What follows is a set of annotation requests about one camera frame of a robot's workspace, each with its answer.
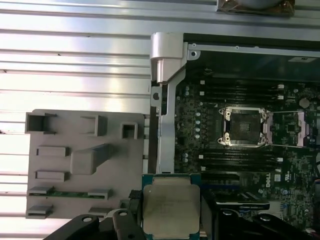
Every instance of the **silver metal bracket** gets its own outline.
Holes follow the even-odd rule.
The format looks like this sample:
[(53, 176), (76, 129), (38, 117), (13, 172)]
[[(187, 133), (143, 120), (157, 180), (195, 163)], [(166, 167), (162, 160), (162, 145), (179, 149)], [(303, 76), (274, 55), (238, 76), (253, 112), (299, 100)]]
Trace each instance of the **silver metal bracket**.
[(151, 107), (161, 107), (162, 103), (162, 87), (151, 87)]
[(151, 79), (167, 84), (187, 63), (183, 33), (156, 32), (151, 36)]
[(159, 107), (159, 134), (158, 134), (158, 156), (157, 174), (175, 172), (175, 111), (176, 111), (176, 88), (186, 77), (186, 70), (180, 71), (167, 86), (166, 114), (162, 115)]

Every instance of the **ridged metal panel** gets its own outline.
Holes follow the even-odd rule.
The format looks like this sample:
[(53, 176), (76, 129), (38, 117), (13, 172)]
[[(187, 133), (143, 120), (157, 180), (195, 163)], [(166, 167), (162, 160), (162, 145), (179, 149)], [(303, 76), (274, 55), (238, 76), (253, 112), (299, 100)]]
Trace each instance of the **ridged metal panel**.
[[(25, 112), (148, 115), (152, 33), (320, 41), (320, 0), (296, 0), (291, 18), (215, 10), (214, 0), (0, 1), (0, 238), (43, 238), (66, 222), (23, 218), (30, 139), (23, 133)], [(147, 126), (145, 146), (148, 134)]]

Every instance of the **white label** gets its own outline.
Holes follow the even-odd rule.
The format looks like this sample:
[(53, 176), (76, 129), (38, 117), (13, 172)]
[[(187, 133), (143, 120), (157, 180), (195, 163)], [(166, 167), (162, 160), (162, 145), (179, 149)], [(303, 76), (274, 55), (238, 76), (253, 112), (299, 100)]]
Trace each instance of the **white label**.
[(315, 57), (306, 57), (306, 56), (296, 56), (294, 58), (291, 58), (289, 62), (296, 62), (296, 63), (311, 63), (317, 58)]
[(281, 182), (281, 175), (280, 174), (275, 174), (274, 175), (274, 181), (275, 182)]
[(266, 181), (265, 181), (265, 187), (266, 188), (270, 188), (271, 187), (271, 173), (268, 173), (266, 175)]
[(286, 181), (289, 181), (289, 180), (290, 180), (290, 174), (289, 174), (289, 173), (287, 173), (287, 174), (284, 176), (284, 180), (286, 180)]

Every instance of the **screw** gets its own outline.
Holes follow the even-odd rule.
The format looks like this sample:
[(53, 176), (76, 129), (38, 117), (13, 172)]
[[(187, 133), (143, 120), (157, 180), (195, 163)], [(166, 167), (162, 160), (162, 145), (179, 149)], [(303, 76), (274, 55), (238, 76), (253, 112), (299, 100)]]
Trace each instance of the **screw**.
[(261, 216), (260, 219), (265, 222), (271, 221), (271, 218), (269, 216)]
[(222, 212), (224, 215), (226, 215), (226, 216), (231, 216), (232, 215), (232, 211), (230, 211), (230, 210), (223, 210), (223, 212)]

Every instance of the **chip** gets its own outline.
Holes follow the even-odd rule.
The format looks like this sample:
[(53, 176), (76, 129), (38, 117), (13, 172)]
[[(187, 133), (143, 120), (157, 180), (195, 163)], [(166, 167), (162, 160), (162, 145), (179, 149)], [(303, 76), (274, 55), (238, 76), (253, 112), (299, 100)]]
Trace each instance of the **chip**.
[(299, 201), (302, 201), (304, 199), (304, 196), (302, 194), (298, 194), (296, 196), (296, 199), (299, 200)]
[(287, 131), (288, 133), (294, 133), (294, 132), (295, 132), (295, 125), (294, 125), (294, 124), (288, 124), (288, 125), (286, 126), (286, 131)]

